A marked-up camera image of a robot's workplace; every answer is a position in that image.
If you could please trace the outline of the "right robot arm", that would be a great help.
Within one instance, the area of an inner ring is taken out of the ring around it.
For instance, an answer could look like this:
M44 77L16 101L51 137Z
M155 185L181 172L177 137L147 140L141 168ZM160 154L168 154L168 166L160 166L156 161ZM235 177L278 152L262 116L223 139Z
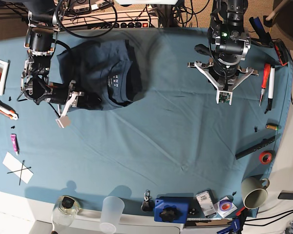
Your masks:
M43 101L50 106L57 104L56 123L63 129L71 123L67 112L70 108L77 107L78 99L84 96L84 92L77 89L75 80L68 84L49 80L51 59L57 45L64 47L70 58L73 58L70 47L58 40L60 23L68 9L68 1L61 0L55 4L52 0L42 0L27 2L25 6L29 10L24 43L28 58L21 75L20 96L37 105Z

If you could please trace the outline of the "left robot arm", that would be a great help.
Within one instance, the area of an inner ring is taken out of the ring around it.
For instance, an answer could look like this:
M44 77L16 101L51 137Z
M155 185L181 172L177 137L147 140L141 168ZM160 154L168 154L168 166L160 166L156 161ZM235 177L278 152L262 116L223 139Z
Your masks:
M207 63L188 63L197 69L216 90L216 103L232 103L233 91L250 76L257 76L254 68L242 68L251 48L249 31L244 27L244 13L248 7L246 0L215 0L210 14L208 45L198 44L195 51L209 56Z

